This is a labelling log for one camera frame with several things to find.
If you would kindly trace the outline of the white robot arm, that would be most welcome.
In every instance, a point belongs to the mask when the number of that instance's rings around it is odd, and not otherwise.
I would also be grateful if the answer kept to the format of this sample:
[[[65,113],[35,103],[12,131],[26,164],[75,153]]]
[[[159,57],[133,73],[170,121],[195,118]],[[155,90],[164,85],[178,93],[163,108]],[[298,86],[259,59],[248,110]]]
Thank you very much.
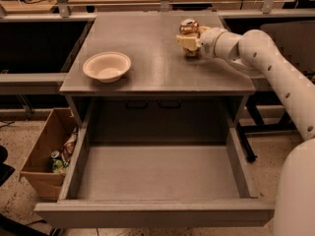
[[[240,35],[198,27],[178,34],[176,41],[190,52],[202,49],[244,74],[265,76],[303,138],[283,164],[273,236],[315,236],[315,85],[258,29]]]

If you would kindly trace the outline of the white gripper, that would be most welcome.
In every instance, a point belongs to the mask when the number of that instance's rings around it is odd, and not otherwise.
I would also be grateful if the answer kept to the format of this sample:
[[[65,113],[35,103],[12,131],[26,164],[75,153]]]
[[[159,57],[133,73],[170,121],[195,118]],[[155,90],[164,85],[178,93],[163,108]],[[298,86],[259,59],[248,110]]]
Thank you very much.
[[[200,46],[204,49],[206,55],[211,58],[224,58],[226,50],[224,49],[222,35],[226,29],[199,27],[199,34],[178,34],[177,43],[189,51],[196,51]]]

